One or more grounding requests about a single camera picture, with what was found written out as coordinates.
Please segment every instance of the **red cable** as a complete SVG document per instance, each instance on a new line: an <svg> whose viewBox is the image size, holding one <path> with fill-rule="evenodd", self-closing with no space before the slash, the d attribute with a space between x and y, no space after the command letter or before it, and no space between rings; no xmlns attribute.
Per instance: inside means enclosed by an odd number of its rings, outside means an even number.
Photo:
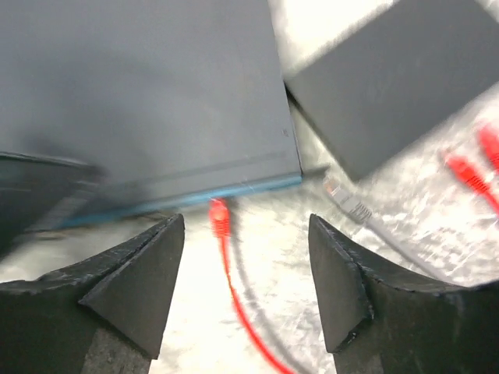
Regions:
<svg viewBox="0 0 499 374"><path fill-rule="evenodd" d="M482 147L496 172L499 171L499 134L490 124L483 125L478 130L478 143Z"/></svg>
<svg viewBox="0 0 499 374"><path fill-rule="evenodd" d="M242 303L239 300L239 296L232 286L230 266L228 261L228 239L230 237L230 213L225 201L222 199L214 199L211 201L210 207L210 221L213 226L213 231L215 236L218 238L220 243L221 257L224 264L224 272L227 277L228 288L232 295L232 301L234 303L235 313L237 314L239 321L241 322L244 330L249 335L249 338L255 345L258 351L265 357L265 359L276 369L278 372L284 374L293 374L291 369L288 369L284 364L280 363L279 360L274 357L269 348L265 345L263 340L258 336L257 332L251 325L250 320L244 312Z"/></svg>
<svg viewBox="0 0 499 374"><path fill-rule="evenodd" d="M482 196L499 216L499 201L492 193L490 185L483 180L480 173L466 158L445 153L444 162L460 182L467 185L477 195Z"/></svg>

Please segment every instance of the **cable connector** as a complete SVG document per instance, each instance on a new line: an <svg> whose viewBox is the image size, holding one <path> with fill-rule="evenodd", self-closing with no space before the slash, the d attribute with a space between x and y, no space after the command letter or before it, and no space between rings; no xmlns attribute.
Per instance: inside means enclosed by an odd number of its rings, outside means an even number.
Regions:
<svg viewBox="0 0 499 374"><path fill-rule="evenodd" d="M445 165L452 170L455 177L472 191L479 195L490 193L490 186L465 157L453 155L446 150L443 152L443 158Z"/></svg>
<svg viewBox="0 0 499 374"><path fill-rule="evenodd" d="M228 238L230 230L230 212L223 199L213 199L210 201L209 217L213 234L217 238Z"/></svg>
<svg viewBox="0 0 499 374"><path fill-rule="evenodd" d="M499 171L499 134L490 124L478 130L478 143L496 172Z"/></svg>
<svg viewBox="0 0 499 374"><path fill-rule="evenodd" d="M373 215L357 196L332 179L324 180L324 188L333 203L356 224L365 224Z"/></svg>

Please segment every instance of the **gray device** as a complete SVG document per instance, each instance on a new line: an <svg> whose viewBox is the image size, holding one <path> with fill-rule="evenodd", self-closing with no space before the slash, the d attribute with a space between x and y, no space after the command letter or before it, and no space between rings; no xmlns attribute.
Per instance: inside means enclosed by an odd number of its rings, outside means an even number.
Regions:
<svg viewBox="0 0 499 374"><path fill-rule="evenodd" d="M0 150L108 173L73 222L301 179L266 0L19 0L0 31Z"/></svg>
<svg viewBox="0 0 499 374"><path fill-rule="evenodd" d="M499 80L499 25L473 0L400 0L285 82L354 181Z"/></svg>

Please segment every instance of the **gray ethernet cable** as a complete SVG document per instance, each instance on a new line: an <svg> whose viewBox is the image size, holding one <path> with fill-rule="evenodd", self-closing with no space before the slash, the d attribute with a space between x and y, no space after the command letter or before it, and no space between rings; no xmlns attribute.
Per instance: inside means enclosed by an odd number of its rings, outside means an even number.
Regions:
<svg viewBox="0 0 499 374"><path fill-rule="evenodd" d="M324 181L324 188L339 210L341 210L356 224L360 224L371 230L403 258L407 259L411 263L414 263L430 276L449 284L455 283L446 274L427 263L424 259L420 258L411 248L409 248L409 246L396 239L381 222L373 217L373 212L368 209L357 196L351 194L345 187L332 179L326 179Z"/></svg>

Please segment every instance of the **blue stripe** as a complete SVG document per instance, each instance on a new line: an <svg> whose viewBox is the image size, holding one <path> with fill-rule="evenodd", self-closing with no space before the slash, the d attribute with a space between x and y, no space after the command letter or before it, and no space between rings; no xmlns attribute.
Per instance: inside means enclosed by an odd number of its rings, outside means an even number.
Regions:
<svg viewBox="0 0 499 374"><path fill-rule="evenodd" d="M216 189L209 192L195 193L192 195L182 196L174 199L164 199L154 201L152 203L140 204L139 206L135 206L133 208L112 210L106 213L76 217L62 224L62 228L71 228L84 224L99 224L114 221L125 216L150 213L157 210L178 208L182 206L202 204L208 202L210 199L214 199L217 197L243 196L252 193L266 192L273 189L283 189L286 187L291 187L293 185L298 185L301 181L302 176L295 175L284 179L255 183L253 185L238 185L226 189Z"/></svg>

